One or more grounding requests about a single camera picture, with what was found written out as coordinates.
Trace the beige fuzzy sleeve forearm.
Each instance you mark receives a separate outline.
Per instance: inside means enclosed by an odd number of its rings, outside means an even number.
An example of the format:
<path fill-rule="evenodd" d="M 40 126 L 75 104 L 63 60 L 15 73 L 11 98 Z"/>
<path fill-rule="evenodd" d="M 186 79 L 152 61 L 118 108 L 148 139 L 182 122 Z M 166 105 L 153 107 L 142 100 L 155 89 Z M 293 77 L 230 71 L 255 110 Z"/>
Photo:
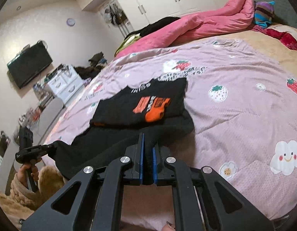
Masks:
<path fill-rule="evenodd" d="M 29 190 L 25 171 L 32 169 L 31 176 L 38 183 L 38 190 Z M 26 220 L 43 203 L 65 185 L 64 178 L 54 166 L 44 166 L 39 170 L 35 165 L 23 164 L 15 174 L 9 195 L 0 192 L 0 207 L 11 221 L 21 230 L 21 221 Z"/>

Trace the person's left hand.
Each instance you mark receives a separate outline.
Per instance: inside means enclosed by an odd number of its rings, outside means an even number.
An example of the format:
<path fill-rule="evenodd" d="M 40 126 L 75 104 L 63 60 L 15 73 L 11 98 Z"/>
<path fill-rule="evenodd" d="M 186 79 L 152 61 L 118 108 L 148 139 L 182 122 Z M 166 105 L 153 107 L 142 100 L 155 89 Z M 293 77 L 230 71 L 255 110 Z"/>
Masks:
<path fill-rule="evenodd" d="M 22 166 L 17 172 L 17 178 L 19 182 L 27 189 L 29 188 L 28 186 L 29 176 L 32 177 L 35 182 L 39 180 L 39 171 L 35 164 L 39 163 L 40 161 L 41 161 L 41 158 L 39 158 L 38 160 L 32 160 L 31 162 L 28 162 L 28 163 L 24 163 L 22 164 Z"/>

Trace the person's right hand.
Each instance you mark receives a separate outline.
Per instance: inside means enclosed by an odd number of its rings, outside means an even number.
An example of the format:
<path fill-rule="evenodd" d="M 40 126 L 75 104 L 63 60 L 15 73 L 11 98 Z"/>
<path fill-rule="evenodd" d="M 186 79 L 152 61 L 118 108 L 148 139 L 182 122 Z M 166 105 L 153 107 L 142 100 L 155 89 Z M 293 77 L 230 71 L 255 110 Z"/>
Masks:
<path fill-rule="evenodd" d="M 176 231 L 176 227 L 174 224 L 167 221 L 166 225 L 162 228 L 162 231 Z"/>

